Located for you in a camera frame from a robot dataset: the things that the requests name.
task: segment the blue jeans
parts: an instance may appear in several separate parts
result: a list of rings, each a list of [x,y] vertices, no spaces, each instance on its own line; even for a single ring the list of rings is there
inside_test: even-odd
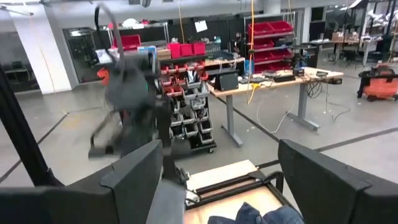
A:
[[[300,214],[286,205],[261,217],[258,210],[244,202],[235,220],[213,216],[208,224],[304,224],[304,221]]]

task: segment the shop vacuum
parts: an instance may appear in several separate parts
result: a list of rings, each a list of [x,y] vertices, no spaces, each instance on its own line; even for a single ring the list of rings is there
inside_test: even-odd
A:
[[[398,99],[398,75],[386,64],[379,64],[369,71],[363,71],[358,75],[361,85],[357,97],[364,93],[368,101]]]

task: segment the wooden board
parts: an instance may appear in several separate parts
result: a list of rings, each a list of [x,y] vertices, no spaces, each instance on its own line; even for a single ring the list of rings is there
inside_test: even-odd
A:
[[[261,90],[261,89],[265,90],[265,89],[269,89],[269,88],[278,88],[278,87],[289,86],[289,85],[297,85],[300,83],[308,82],[309,80],[311,80],[312,82],[315,82],[315,81],[321,80],[321,79],[341,78],[343,76],[342,72],[332,72],[332,71],[328,71],[328,70],[323,70],[323,69],[319,69],[319,68],[310,68],[310,67],[305,67],[304,72],[305,72],[305,76],[303,78],[296,77],[296,80],[294,80],[294,81],[280,82],[280,83],[276,83],[276,82],[272,82],[272,81],[262,82],[260,84],[263,86],[258,88],[258,90]],[[328,76],[323,77],[323,78],[317,77],[316,76],[317,72],[327,72]],[[277,73],[279,75],[291,75],[292,71],[291,70],[281,70],[281,71],[278,71]],[[214,95],[215,97],[236,95],[236,94],[240,94],[240,93],[246,93],[246,92],[252,90],[251,84],[249,84],[249,85],[248,84],[239,84],[238,89],[228,90],[228,91],[216,90],[210,84],[208,84],[208,87],[209,87],[210,93],[212,95]]]
[[[246,175],[249,172],[256,171],[257,168],[249,160],[236,162],[227,166],[207,170],[198,174],[194,174],[187,182],[188,189],[199,189],[208,185],[213,185],[225,180]],[[248,184],[252,181],[241,183],[239,185]],[[239,185],[228,187],[227,189],[220,189],[216,192],[210,192],[204,196],[209,196],[222,192]],[[221,217],[235,219],[238,210],[241,208],[243,202],[247,202],[254,208],[258,209],[261,215],[269,211],[273,211],[282,206],[277,198],[267,187],[259,187],[258,189],[250,190],[239,195],[224,198],[207,205],[188,210],[184,214],[184,223],[186,224],[207,224],[210,216],[217,215]]]

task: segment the desk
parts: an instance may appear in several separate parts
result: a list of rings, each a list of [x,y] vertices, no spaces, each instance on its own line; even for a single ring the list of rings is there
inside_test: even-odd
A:
[[[310,68],[310,67],[305,67],[305,74],[307,77],[310,77],[313,82],[319,81],[321,79],[329,79],[329,78],[340,78],[343,76],[342,72],[331,72],[328,70],[322,70],[322,69],[317,69],[317,68]],[[328,72],[327,77],[317,77],[315,74],[317,71],[320,72]],[[286,70],[286,71],[278,71],[278,74],[280,75],[287,75],[287,74],[292,74],[292,71]],[[306,120],[305,119],[305,110],[307,107],[307,92],[305,90],[305,83],[306,81],[301,78],[296,78],[294,81],[289,81],[289,82],[280,82],[280,83],[275,83],[275,82],[262,82],[261,84],[265,86],[261,86],[257,90],[265,90],[269,89],[271,86],[272,88],[277,88],[277,87],[283,87],[283,86],[291,86],[291,85],[297,85],[300,84],[300,94],[298,97],[298,110],[297,110],[297,115],[293,113],[288,113],[288,117],[293,119],[294,121],[316,131],[319,128],[319,125],[315,124],[312,121]],[[238,147],[241,147],[243,145],[242,140],[235,134],[234,132],[234,119],[233,119],[233,95],[237,94],[242,94],[242,93],[247,93],[248,91],[252,91],[251,85],[249,85],[248,89],[248,84],[239,84],[238,89],[236,90],[228,90],[228,91],[218,91],[214,89],[210,84],[208,84],[208,88],[210,89],[210,93],[215,96],[215,97],[221,97],[225,96],[226,97],[226,119],[227,119],[227,127],[222,125],[222,128],[227,132],[227,134],[230,136],[230,138],[235,142],[235,144]]]
[[[201,187],[217,184],[256,170],[257,168],[249,160],[236,162],[234,164],[192,175],[190,180],[187,182],[187,187],[190,190],[199,189]],[[213,215],[234,220],[243,202],[247,202],[259,210],[261,215],[265,215],[267,212],[276,210],[282,206],[281,202],[267,187],[259,187],[198,208],[187,210],[184,214],[184,223],[207,224],[209,217]]]
[[[377,42],[380,40],[362,40],[359,44],[364,45],[363,47],[360,47],[359,49],[362,49],[364,54],[363,54],[363,59],[362,59],[362,64],[363,66],[366,66],[366,62],[368,61],[368,55],[369,52],[375,51]],[[336,61],[340,58],[340,52],[343,49],[343,44],[358,44],[358,40],[345,40],[344,42],[342,40],[332,40],[332,43],[337,44],[337,49],[336,49]]]

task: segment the metal shelf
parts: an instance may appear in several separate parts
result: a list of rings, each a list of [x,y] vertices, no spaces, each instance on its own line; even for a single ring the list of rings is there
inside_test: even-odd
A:
[[[281,46],[281,47],[270,47],[267,49],[257,49],[254,50],[254,52],[265,52],[265,51],[270,51],[270,50],[280,50],[280,49],[287,49],[287,48],[291,48],[292,46]]]
[[[278,59],[278,60],[270,60],[270,61],[265,61],[265,62],[254,62],[254,65],[265,65],[268,63],[275,63],[275,62],[281,62],[283,59]]]
[[[293,32],[278,33],[278,34],[258,35],[258,36],[254,36],[254,39],[262,39],[262,38],[268,38],[268,37],[283,37],[283,36],[292,35],[292,34],[293,34]]]

